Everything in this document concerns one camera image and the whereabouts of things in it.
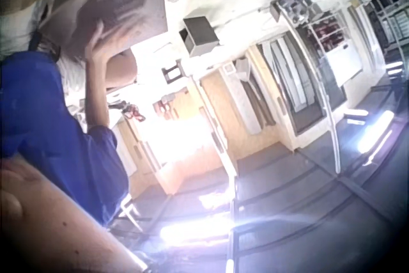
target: hand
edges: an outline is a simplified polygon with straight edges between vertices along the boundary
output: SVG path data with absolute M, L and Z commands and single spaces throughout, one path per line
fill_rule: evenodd
M 129 20 L 107 33 L 104 33 L 104 23 L 100 21 L 85 48 L 86 60 L 106 64 L 113 56 L 128 48 L 130 40 L 140 33 L 140 20 Z

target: sleeve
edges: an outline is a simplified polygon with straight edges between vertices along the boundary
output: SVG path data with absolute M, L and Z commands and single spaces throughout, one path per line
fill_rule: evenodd
M 92 127 L 88 135 L 91 156 L 91 176 L 101 202 L 95 218 L 103 225 L 111 221 L 120 209 L 122 200 L 129 192 L 128 175 L 116 152 L 117 140 L 112 130 Z

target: blue shirt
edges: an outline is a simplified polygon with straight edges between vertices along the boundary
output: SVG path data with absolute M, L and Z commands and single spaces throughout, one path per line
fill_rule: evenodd
M 1 63 L 1 157 L 20 153 L 100 224 L 116 214 L 128 176 L 106 127 L 85 134 L 68 112 L 48 54 L 18 52 Z

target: person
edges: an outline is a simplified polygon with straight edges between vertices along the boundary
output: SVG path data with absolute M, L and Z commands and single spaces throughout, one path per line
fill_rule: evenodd
M 139 30 L 130 20 L 101 40 L 99 22 L 86 46 L 88 133 L 68 112 L 50 54 L 16 52 L 1 65 L 1 157 L 21 154 L 103 226 L 128 194 L 128 177 L 108 128 L 107 64 Z
M 21 156 L 1 161 L 0 182 L 3 272 L 150 272 Z

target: forearm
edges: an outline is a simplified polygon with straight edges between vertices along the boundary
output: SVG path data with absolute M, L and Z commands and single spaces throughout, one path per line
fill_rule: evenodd
M 87 61 L 85 113 L 88 127 L 109 126 L 105 61 Z

